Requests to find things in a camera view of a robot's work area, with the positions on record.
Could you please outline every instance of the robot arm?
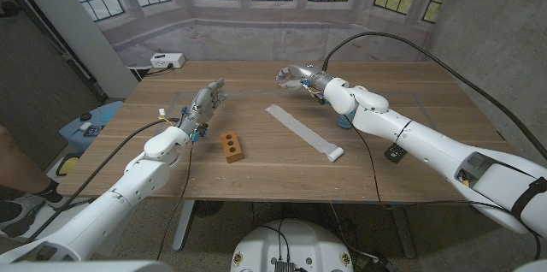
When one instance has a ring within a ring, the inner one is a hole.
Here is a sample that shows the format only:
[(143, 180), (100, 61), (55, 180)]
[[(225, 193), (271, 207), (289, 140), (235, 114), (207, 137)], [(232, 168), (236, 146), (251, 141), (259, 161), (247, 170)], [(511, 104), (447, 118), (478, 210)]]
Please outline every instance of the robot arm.
[(205, 122), (227, 97), (223, 86), (224, 80), (219, 79), (204, 87), (178, 125), (148, 140), (144, 151), (127, 164), (123, 176), (65, 226), (4, 253), (0, 263), (16, 263), (38, 254), (51, 261), (88, 259), (138, 203), (165, 185), (179, 161), (177, 146), (190, 144), (207, 127)]
[(517, 233), (547, 236), (547, 169), (505, 152), (465, 145), (389, 109), (382, 96), (334, 78), (312, 65), (291, 65), (277, 80), (281, 88), (305, 88), (321, 102), (347, 115), (355, 110), (355, 128), (389, 139), (441, 174), (473, 206)]

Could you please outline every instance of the wooden block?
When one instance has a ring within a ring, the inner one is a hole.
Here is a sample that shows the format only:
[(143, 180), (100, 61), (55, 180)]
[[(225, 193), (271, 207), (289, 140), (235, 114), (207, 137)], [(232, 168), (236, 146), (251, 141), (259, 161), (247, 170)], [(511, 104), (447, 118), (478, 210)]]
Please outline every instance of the wooden block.
[(243, 151), (239, 145), (238, 135), (235, 131), (230, 131), (221, 135), (222, 147), (228, 163), (234, 163), (243, 160)]

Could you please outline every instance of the robot finger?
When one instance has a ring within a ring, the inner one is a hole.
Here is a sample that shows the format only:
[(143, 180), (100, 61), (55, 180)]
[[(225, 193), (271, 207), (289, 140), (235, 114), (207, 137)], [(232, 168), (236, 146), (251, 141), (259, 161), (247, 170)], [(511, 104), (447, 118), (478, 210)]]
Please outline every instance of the robot finger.
[(275, 77), (276, 80), (283, 80), (284, 78), (287, 77), (287, 75), (290, 75), (291, 74), (291, 71), (289, 71), (289, 67), (284, 67), (281, 69), (281, 71), (279, 71), (279, 73), (277, 74), (277, 76)]
[(300, 80), (288, 80), (285, 83), (279, 84), (279, 88), (289, 89), (289, 90), (298, 90), (302, 88), (302, 83)]

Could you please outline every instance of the wire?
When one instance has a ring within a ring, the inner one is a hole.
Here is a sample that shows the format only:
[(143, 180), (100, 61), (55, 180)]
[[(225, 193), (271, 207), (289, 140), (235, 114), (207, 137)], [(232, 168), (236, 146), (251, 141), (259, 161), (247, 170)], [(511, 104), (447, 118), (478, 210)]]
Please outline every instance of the wire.
[[(172, 121), (178, 121), (179, 118), (170, 118)], [(32, 234), (30, 237), (28, 237), (28, 239), (25, 240), (25, 244), (28, 244), (28, 243), (31, 243), (34, 241), (34, 239), (36, 239), (36, 237), (38, 237), (39, 234), (41, 234), (44, 229), (46, 229), (50, 224), (51, 222), (53, 222), (53, 220), (55, 220), (72, 202), (73, 200), (78, 197), (78, 195), (84, 190), (84, 188), (91, 182), (91, 180), (93, 180), (93, 178), (95, 178), (95, 176), (101, 171), (101, 169), (103, 169), (103, 167), (110, 161), (110, 159), (121, 149), (121, 147), (123, 147), (128, 141), (129, 139), (132, 139), (135, 135), (141, 133), (142, 131), (144, 131), (145, 129), (149, 128), (149, 127), (152, 127), (152, 126), (155, 126), (156, 124), (158, 123), (162, 123), (162, 122), (165, 122), (164, 120), (158, 120), (158, 121), (154, 121), (152, 123), (149, 123), (147, 124), (146, 126), (144, 127), (141, 127), (139, 130), (131, 133), (131, 135), (127, 136), (126, 139), (124, 139), (121, 144), (119, 144), (110, 154), (108, 157), (106, 157), (106, 159), (104, 159), (104, 161), (93, 171), (93, 173), (90, 174), (89, 177), (87, 177), (87, 179), (84, 181), (84, 183), (78, 188), (78, 190), (76, 190), (76, 192), (74, 192), (74, 194), (72, 194), (72, 196), (61, 206), (61, 208), (59, 208), (55, 214), (53, 216), (50, 216), (50, 218), (44, 223), (42, 224), (42, 226), (40, 226), (40, 228), (38, 228), (38, 230), (36, 230), (34, 232), (34, 234)]]
[(261, 225), (261, 227), (262, 228), (267, 228), (267, 229), (272, 229), (274, 232), (277, 232), (278, 234), (281, 235), (281, 237), (283, 237), (283, 239), (285, 240), (285, 245), (287, 246), (287, 262), (289, 262), (289, 258), (291, 258), (291, 254), (289, 253), (289, 242), (287, 242), (287, 238), (285, 237), (285, 235), (283, 233), (281, 233), (279, 230), (275, 229), (275, 228), (271, 228), (271, 227), (266, 226), (266, 225)]
[(152, 73), (147, 73), (144, 77), (146, 76), (150, 76), (150, 75), (154, 75), (154, 74), (159, 74), (159, 73), (162, 73), (162, 72), (165, 72), (167, 70), (170, 70), (173, 68), (173, 64), (172, 63), (169, 63), (165, 68), (159, 70), (159, 71), (155, 71), (155, 72), (152, 72)]
[(179, 205), (182, 202), (182, 198), (185, 196), (186, 187), (188, 186), (188, 180), (190, 179), (191, 152), (193, 150), (194, 150), (194, 142), (192, 142), (191, 146), (190, 146), (190, 157), (189, 157), (189, 160), (188, 160), (188, 174), (186, 175), (185, 188), (182, 189), (182, 194), (180, 194), (180, 198), (177, 201), (177, 204), (174, 206), (173, 211), (171, 212), (171, 216), (169, 217), (168, 224), (165, 227), (165, 230), (163, 231), (162, 243), (160, 244), (160, 251), (157, 253), (156, 261), (160, 260), (160, 256), (162, 255), (162, 250), (163, 250), (163, 244), (165, 244), (165, 238), (168, 235), (169, 225), (171, 224), (171, 221), (173, 220), (173, 217), (174, 217), (175, 212), (177, 211), (177, 208), (179, 208)]
[(389, 208), (389, 207), (386, 206), (385, 204), (382, 204), (382, 199), (381, 199), (380, 196), (379, 196), (378, 179), (376, 179), (376, 168), (374, 167), (373, 154), (372, 154), (372, 152), (370, 151), (370, 147), (368, 147), (367, 141), (362, 137), (362, 135), (359, 133), (359, 130), (357, 130), (357, 128), (353, 125), (353, 123), (351, 123), (350, 118), (348, 118), (347, 115), (344, 115), (344, 117), (345, 117), (345, 119), (350, 123), (351, 127), (352, 127), (354, 130), (356, 130), (357, 135), (359, 135), (359, 137), (361, 138), (362, 142), (365, 143), (365, 146), (367, 147), (368, 156), (370, 157), (370, 165), (371, 165), (372, 168), (373, 168), (374, 185), (376, 186), (376, 195), (378, 196), (378, 202), (379, 202), (379, 204), (380, 204), (382, 207), (384, 207), (384, 209), (386, 209), (386, 210), (392, 210), (392, 208)]
[(437, 57), (435, 57), (433, 54), (431, 54), (430, 52), (428, 52), (427, 50), (423, 49), (422, 47), (420, 47), (419, 45), (416, 45), (410, 41), (408, 41), (407, 39), (405, 38), (401, 38), (399, 36), (396, 36), (396, 35), (392, 35), (392, 34), (389, 34), (389, 33), (380, 33), (380, 32), (366, 32), (366, 33), (358, 33), (357, 35), (355, 36), (352, 36), (352, 37), (349, 37), (347, 38), (346, 40), (342, 41), (340, 44), (338, 44), (334, 49), (331, 50), (331, 52), (326, 56), (325, 58), (325, 61), (323, 62), (323, 71), (326, 71), (326, 68), (327, 68), (327, 65), (328, 65), (328, 60), (331, 58), (332, 54), (334, 54), (339, 48), (341, 48), (344, 44), (347, 44), (348, 42), (350, 42), (351, 40), (353, 39), (356, 39), (356, 38), (360, 38), (360, 37), (363, 37), (363, 36), (382, 36), (382, 37), (387, 37), (387, 38), (394, 38), (395, 40), (399, 40), (405, 44), (408, 44), (410, 46), (412, 46), (413, 48), (417, 49), (419, 52), (421, 52), (422, 54), (424, 54), (425, 56), (431, 58), (432, 60), (434, 60), (438, 65), (440, 65), (441, 67), (443, 67), (445, 70), (447, 70), (448, 72), (450, 72), (450, 74), (454, 75), (457, 79), (459, 79), (460, 81), (462, 81), (465, 85), (473, 88), (473, 90), (475, 90), (476, 92), (478, 92), (481, 96), (483, 96), (484, 98), (486, 98), (488, 101), (490, 101), (492, 104), (494, 104), (497, 108), (499, 108), (520, 130), (521, 132), (528, 138), (528, 140), (530, 140), (530, 142), (532, 143), (532, 145), (539, 151), (539, 153), (541, 153), (541, 155), (547, 160), (547, 150), (545, 149), (545, 147), (543, 145), (541, 145), (541, 143), (539, 142), (539, 140), (532, 134), (532, 132), (530, 132), (530, 130), (528, 130), (528, 128), (524, 125), (524, 123), (522, 123), (522, 121), (517, 118), (515, 116), (515, 114), (513, 114), (509, 109), (507, 109), (505, 106), (503, 106), (503, 104), (499, 103), (499, 101), (497, 101), (494, 97), (492, 97), (491, 95), (489, 95), (488, 93), (486, 93), (485, 91), (483, 91), (482, 89), (480, 89), (479, 87), (477, 87), (475, 84), (473, 84), (472, 82), (470, 82), (469, 80), (465, 79), (463, 76), (461, 76), (459, 73), (457, 73), (455, 70), (453, 70), (452, 68), (450, 68), (448, 65), (446, 65), (444, 62), (441, 62)]
[(359, 251), (357, 250), (355, 247), (351, 246), (344, 238), (344, 233), (342, 232), (342, 226), (340, 226), (340, 219), (338, 219), (338, 213), (336, 213), (336, 210), (334, 209), (334, 206), (332, 204), (331, 205), (331, 208), (332, 208), (332, 212), (334, 212), (334, 217), (336, 217), (336, 223), (338, 224), (338, 229), (340, 230), (340, 235), (342, 236), (342, 241), (344, 242), (344, 244), (346, 246), (348, 246), (349, 249), (351, 249), (352, 251), (358, 253), (358, 254), (361, 254), (363, 256), (366, 256), (366, 257), (370, 257), (373, 259), (374, 263), (377, 263), (379, 261), (379, 258), (376, 257), (375, 255), (372, 255), (372, 254), (368, 254), (364, 251)]
[[(353, 123), (351, 122), (351, 120), (348, 118), (347, 115), (344, 115), (345, 119), (348, 120), (348, 122), (350, 123), (350, 125), (352, 126), (352, 128), (357, 132), (357, 135), (359, 135), (359, 137), (361, 138), (362, 142), (365, 144), (365, 146), (367, 147), (367, 151), (368, 151), (368, 155), (370, 156), (370, 163), (372, 165), (372, 168), (373, 168), (373, 175), (374, 175), (374, 184), (376, 185), (376, 195), (378, 196), (378, 202), (379, 204), (384, 207), (386, 210), (392, 210), (392, 208), (389, 208), (387, 206), (385, 206), (384, 204), (382, 204), (382, 200), (380, 198), (380, 195), (379, 195), (379, 189), (378, 189), (378, 179), (376, 178), (376, 169), (374, 168), (374, 161), (373, 161), (373, 155), (370, 151), (370, 148), (368, 147), (368, 144), (367, 144), (367, 141), (361, 136), (361, 134), (359, 133), (359, 131), (356, 129), (356, 127), (353, 125)], [(502, 206), (499, 206), (499, 205), (495, 205), (495, 204), (488, 204), (488, 203), (482, 203), (482, 202), (476, 202), (476, 201), (469, 201), (469, 200), (436, 200), (436, 201), (429, 201), (429, 202), (421, 202), (421, 203), (414, 203), (414, 204), (407, 204), (407, 205), (432, 205), (432, 204), (477, 204), (477, 205), (482, 205), (482, 206), (485, 206), (485, 207), (489, 207), (489, 208), (494, 208), (494, 209), (498, 209), (498, 210), (501, 210), (505, 213), (508, 213), (512, 216), (511, 214), (511, 211), (503, 208)], [(539, 241), (539, 235), (534, 232), (531, 228), (529, 228), (522, 220), (519, 220), (521, 222), (521, 224), (526, 228), (528, 229), (528, 231), (530, 233), (533, 234), (535, 240), (536, 240), (536, 255), (534, 257), (534, 260), (538, 260), (539, 259), (539, 256), (541, 254), (541, 242)], [(340, 227), (339, 225), (339, 221), (338, 221), (338, 228), (340, 229), (340, 234), (342, 235), (342, 240), (344, 241), (344, 243), (347, 245), (347, 242), (345, 241), (344, 239), (344, 234), (342, 233), (342, 228)]]
[(533, 257), (533, 260), (538, 260), (541, 255), (541, 241), (539, 241), (537, 234), (534, 234), (533, 237), (536, 239), (536, 256)]

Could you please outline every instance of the electrical outlet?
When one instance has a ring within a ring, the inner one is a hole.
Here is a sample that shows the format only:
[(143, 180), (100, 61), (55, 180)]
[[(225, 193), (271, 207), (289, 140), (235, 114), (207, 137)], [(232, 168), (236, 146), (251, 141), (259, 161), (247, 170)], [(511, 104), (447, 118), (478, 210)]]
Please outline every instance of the electrical outlet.
[(173, 68), (182, 68), (185, 61), (182, 53), (156, 53), (150, 59), (153, 68), (167, 68), (169, 63), (173, 64)]

